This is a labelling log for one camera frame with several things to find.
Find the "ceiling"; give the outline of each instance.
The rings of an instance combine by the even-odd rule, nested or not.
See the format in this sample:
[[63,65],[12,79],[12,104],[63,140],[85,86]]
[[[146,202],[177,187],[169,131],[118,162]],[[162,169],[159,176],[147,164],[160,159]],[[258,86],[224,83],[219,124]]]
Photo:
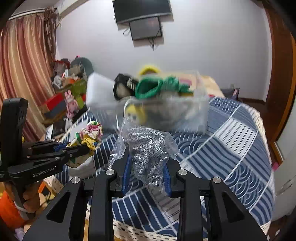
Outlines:
[[59,0],[25,0],[13,14],[55,5]]

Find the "television screen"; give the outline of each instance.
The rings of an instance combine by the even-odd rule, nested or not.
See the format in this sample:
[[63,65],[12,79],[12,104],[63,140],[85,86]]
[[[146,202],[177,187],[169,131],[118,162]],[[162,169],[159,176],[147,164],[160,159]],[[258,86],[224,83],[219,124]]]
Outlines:
[[129,23],[132,40],[161,37],[161,27],[158,17],[144,18]]
[[117,23],[172,13],[169,0],[115,0],[113,8]]

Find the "plush toy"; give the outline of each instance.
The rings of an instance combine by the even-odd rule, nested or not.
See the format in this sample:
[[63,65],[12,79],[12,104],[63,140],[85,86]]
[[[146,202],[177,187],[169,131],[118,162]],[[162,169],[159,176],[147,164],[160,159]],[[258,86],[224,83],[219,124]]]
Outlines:
[[68,92],[65,91],[65,101],[67,104],[67,113],[66,116],[69,119],[72,119],[73,116],[75,115],[75,113],[79,110],[78,109],[78,103],[77,101],[74,99],[74,96],[71,94],[71,90],[68,90]]

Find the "striped curtain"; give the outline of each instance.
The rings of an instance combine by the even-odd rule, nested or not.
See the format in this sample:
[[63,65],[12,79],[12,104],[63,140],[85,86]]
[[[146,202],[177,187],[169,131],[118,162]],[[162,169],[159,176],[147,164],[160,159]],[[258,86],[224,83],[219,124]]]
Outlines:
[[27,141],[45,133],[39,106],[54,94],[44,26],[44,13],[27,15],[8,21],[0,36],[0,109],[7,98],[29,101],[23,128]]

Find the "green scrunchie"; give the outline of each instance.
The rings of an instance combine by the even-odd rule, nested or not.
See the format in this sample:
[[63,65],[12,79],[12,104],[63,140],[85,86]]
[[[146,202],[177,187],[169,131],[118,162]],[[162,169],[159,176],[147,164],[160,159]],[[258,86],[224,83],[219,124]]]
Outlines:
[[169,90],[182,93],[192,93],[189,85],[180,84],[176,77],[170,76],[164,80],[160,77],[143,78],[137,85],[135,97],[138,99],[146,99],[156,96],[160,91]]

